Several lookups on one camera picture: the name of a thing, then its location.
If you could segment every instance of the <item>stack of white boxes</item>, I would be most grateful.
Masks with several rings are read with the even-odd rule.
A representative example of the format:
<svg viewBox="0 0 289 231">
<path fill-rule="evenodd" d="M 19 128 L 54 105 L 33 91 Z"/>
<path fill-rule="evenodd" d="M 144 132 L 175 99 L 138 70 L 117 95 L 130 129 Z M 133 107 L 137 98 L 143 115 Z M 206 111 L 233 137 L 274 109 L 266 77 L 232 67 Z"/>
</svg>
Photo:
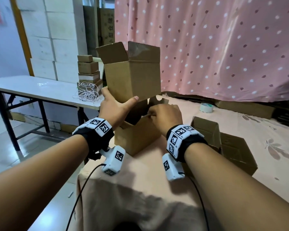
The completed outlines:
<svg viewBox="0 0 289 231">
<path fill-rule="evenodd" d="M 34 75 L 77 83 L 77 55 L 87 54 L 82 0 L 16 0 Z"/>
</svg>

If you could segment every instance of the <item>person's left arm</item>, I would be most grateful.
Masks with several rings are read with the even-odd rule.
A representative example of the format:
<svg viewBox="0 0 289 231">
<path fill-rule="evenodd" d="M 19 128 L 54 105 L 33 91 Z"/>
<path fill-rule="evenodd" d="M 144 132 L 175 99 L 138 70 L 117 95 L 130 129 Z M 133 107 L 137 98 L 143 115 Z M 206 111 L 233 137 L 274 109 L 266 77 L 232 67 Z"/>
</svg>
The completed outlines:
<svg viewBox="0 0 289 231">
<path fill-rule="evenodd" d="M 107 88 L 99 117 L 118 127 L 137 103 L 117 102 Z M 87 140 L 74 135 L 0 173 L 0 230 L 27 230 L 88 155 Z"/>
</svg>

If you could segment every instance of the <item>hand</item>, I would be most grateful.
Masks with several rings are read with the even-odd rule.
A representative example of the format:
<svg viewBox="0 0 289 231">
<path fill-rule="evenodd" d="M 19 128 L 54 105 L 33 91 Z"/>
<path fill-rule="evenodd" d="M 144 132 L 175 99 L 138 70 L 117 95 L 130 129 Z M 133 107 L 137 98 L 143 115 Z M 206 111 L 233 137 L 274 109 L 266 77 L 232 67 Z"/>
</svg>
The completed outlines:
<svg viewBox="0 0 289 231">
<path fill-rule="evenodd" d="M 102 88 L 104 100 L 101 103 L 99 118 L 103 118 L 111 124 L 115 130 L 126 118 L 129 111 L 137 104 L 139 98 L 135 96 L 125 103 L 119 103 L 110 94 L 107 87 Z"/>
<path fill-rule="evenodd" d="M 183 124 L 182 114 L 177 105 L 158 104 L 150 107 L 148 114 L 151 115 L 153 124 L 166 137 L 170 128 Z"/>
</svg>

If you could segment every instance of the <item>roll of tape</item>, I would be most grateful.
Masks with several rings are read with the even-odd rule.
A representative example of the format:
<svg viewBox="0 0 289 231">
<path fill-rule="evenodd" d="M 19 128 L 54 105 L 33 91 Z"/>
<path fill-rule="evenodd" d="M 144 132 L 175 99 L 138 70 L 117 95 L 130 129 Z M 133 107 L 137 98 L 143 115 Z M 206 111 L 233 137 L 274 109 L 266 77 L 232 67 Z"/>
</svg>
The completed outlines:
<svg viewBox="0 0 289 231">
<path fill-rule="evenodd" d="M 201 112 L 204 112 L 204 113 L 212 113 L 213 112 L 213 105 L 207 104 L 207 103 L 201 103 L 199 110 Z"/>
</svg>

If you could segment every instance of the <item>person's left hand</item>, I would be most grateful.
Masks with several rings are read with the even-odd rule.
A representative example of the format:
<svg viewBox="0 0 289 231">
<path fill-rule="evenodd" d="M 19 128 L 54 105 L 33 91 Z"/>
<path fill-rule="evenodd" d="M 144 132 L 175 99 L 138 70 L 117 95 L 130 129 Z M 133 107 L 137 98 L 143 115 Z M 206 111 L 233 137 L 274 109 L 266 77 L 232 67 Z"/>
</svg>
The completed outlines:
<svg viewBox="0 0 289 231">
<path fill-rule="evenodd" d="M 115 130 L 138 103 L 139 97 L 135 96 L 122 104 L 116 101 L 107 87 L 102 88 L 102 94 L 105 99 L 101 103 L 99 118 L 107 120 Z"/>
</svg>

